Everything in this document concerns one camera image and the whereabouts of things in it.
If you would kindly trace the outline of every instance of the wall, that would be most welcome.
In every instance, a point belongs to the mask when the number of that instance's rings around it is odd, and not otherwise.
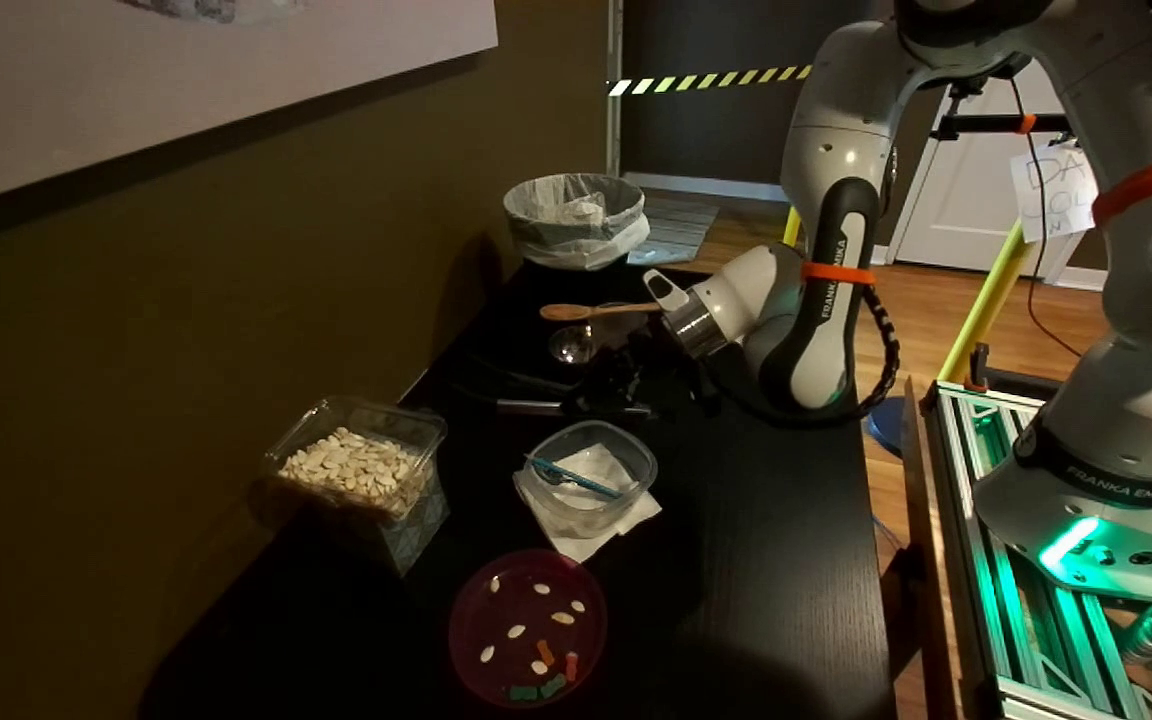
[[[483,306],[494,195],[600,166],[604,0],[498,0],[498,42],[0,203],[0,717],[130,717],[269,539],[258,454],[395,400]]]

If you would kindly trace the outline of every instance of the dark red bowl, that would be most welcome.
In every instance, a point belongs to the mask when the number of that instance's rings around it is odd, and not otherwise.
[[[606,606],[573,559],[527,549],[461,583],[449,654],[461,685],[491,709],[573,697],[604,656]]]

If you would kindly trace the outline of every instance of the cable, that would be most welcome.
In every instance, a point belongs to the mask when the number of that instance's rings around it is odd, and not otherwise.
[[[1008,83],[1013,83],[1017,111],[1028,115],[1028,111],[1025,111],[1025,100],[1020,100],[1017,76],[1008,76]],[[1083,352],[1071,347],[1065,335],[1057,335],[1057,334],[1040,319],[1040,311],[1030,307],[1034,287],[1040,287],[1040,270],[1044,270],[1047,242],[1051,242],[1051,237],[1047,237],[1047,177],[1044,177],[1040,151],[1034,151],[1034,145],[1030,145],[1030,132],[1025,132],[1025,150],[1028,150],[1028,160],[1030,160],[1030,174],[1034,174],[1034,185],[1040,185],[1040,258],[1034,258],[1034,266],[1030,266],[1030,280],[1028,280],[1025,307],[1028,307],[1030,328],[1040,328],[1040,334],[1044,334],[1051,345],[1061,345],[1065,352],[1083,356]]]

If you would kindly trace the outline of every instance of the plastic bag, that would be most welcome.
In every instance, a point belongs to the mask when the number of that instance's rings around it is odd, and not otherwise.
[[[545,270],[595,272],[650,237],[644,191],[617,177],[534,177],[505,191],[520,252]]]

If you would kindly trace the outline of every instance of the wooden floor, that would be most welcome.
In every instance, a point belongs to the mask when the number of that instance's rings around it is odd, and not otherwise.
[[[889,306],[899,335],[899,387],[902,377],[914,382],[923,397],[939,373],[939,361],[952,347],[977,291],[979,272],[945,272],[945,270],[878,270],[878,299]],[[1065,287],[1034,287],[1030,296],[1034,315],[1071,347],[1092,347],[1102,335],[1099,291],[1065,291]],[[877,335],[856,339],[859,347],[859,382],[877,373],[878,345]],[[1075,356],[1047,339],[1028,315],[1028,284],[1017,284],[1008,296],[1005,315],[993,334],[986,368],[1025,373],[1065,382],[1075,368]],[[872,438],[864,439],[867,465],[867,497],[877,512],[877,543],[878,570],[907,543],[907,506],[902,506],[902,467],[899,458],[884,454]],[[923,668],[921,656],[899,668],[897,676],[897,714],[899,720],[923,720]]]

